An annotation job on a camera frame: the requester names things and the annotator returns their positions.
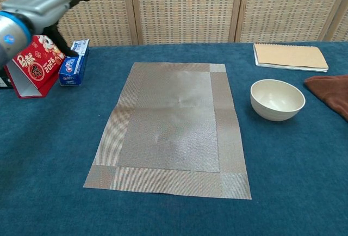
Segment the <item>table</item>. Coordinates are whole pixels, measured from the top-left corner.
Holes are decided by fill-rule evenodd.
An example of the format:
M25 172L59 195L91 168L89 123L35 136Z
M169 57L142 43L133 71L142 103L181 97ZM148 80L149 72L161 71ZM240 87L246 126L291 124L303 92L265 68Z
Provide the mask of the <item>table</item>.
M348 43L318 46L328 73L256 67L252 44L93 47L83 85L20 100L0 91L0 235L347 235L348 124L303 81L348 74ZM226 64L253 200L83 188L134 62ZM307 99L270 122L250 86L274 78Z

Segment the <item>beige notebook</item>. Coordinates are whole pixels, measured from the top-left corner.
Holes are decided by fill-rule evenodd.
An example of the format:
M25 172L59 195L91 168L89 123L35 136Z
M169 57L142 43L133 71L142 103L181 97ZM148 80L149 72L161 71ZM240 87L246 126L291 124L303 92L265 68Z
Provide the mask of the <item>beige notebook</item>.
M254 44L257 66L327 72L328 65L317 47Z

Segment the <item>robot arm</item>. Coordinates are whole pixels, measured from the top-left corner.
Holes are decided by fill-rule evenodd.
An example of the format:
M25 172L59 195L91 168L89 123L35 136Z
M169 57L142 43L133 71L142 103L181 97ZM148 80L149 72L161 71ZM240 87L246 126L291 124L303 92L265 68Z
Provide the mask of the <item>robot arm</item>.
M74 57L58 31L59 19L80 1L7 0L0 11L0 69L25 49L33 35L47 35L64 54Z

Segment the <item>brown cloth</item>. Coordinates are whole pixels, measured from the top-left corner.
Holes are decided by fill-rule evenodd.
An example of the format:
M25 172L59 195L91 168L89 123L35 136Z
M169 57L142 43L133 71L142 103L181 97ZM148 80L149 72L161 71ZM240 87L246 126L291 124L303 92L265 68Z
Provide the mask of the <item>brown cloth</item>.
M310 77L304 84L317 98L348 121L348 74Z

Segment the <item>blue and white box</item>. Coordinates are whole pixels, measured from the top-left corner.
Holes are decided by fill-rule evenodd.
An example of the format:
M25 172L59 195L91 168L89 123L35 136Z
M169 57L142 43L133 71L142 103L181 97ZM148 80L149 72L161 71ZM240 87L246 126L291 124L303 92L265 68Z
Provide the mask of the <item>blue and white box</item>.
M89 39L74 41L71 50L76 51L78 57L66 57L59 69L60 85L81 85L89 51Z

